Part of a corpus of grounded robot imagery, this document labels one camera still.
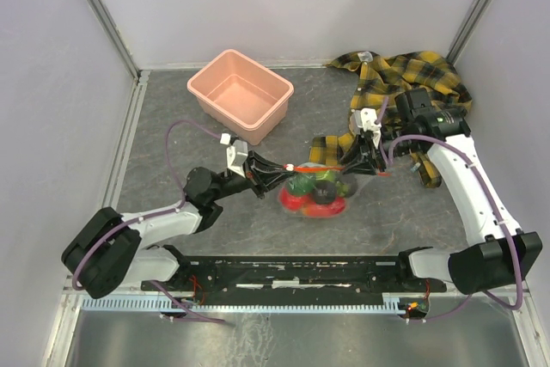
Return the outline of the clear zip top bag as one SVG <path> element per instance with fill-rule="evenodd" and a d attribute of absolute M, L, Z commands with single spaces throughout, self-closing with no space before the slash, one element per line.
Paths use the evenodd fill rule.
<path fill-rule="evenodd" d="M 367 162 L 343 166 L 286 164 L 284 171 L 292 176 L 278 189 L 277 200 L 283 211 L 297 217 L 323 219 L 345 213 L 372 179 L 391 175 L 385 168 Z"/>

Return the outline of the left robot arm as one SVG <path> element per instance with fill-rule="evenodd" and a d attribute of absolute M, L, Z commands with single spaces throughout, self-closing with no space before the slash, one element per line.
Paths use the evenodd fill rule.
<path fill-rule="evenodd" d="M 249 151 L 230 158 L 219 173 L 192 169 L 181 199 L 172 205 L 126 214 L 101 208 L 62 254 L 73 289 L 93 298 L 141 282 L 182 289 L 189 282 L 190 269 L 166 242 L 209 229 L 223 212 L 218 200 L 247 190 L 262 198 L 295 172 L 291 164 L 277 164 Z"/>

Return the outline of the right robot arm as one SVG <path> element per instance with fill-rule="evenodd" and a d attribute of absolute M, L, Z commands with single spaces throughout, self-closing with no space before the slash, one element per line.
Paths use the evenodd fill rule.
<path fill-rule="evenodd" d="M 425 89 L 401 93 L 395 104 L 397 132 L 382 126 L 382 111 L 351 111 L 354 139 L 340 160 L 344 172 L 375 175 L 397 156 L 424 153 L 442 176 L 467 239 L 467 247 L 454 253 L 428 247 L 400 253 L 395 283 L 413 291 L 426 278 L 434 278 L 453 284 L 464 295 L 513 285 L 521 297 L 523 280 L 542 241 L 537 233 L 524 232 L 500 200 L 477 156 L 463 111 L 436 108 Z"/>

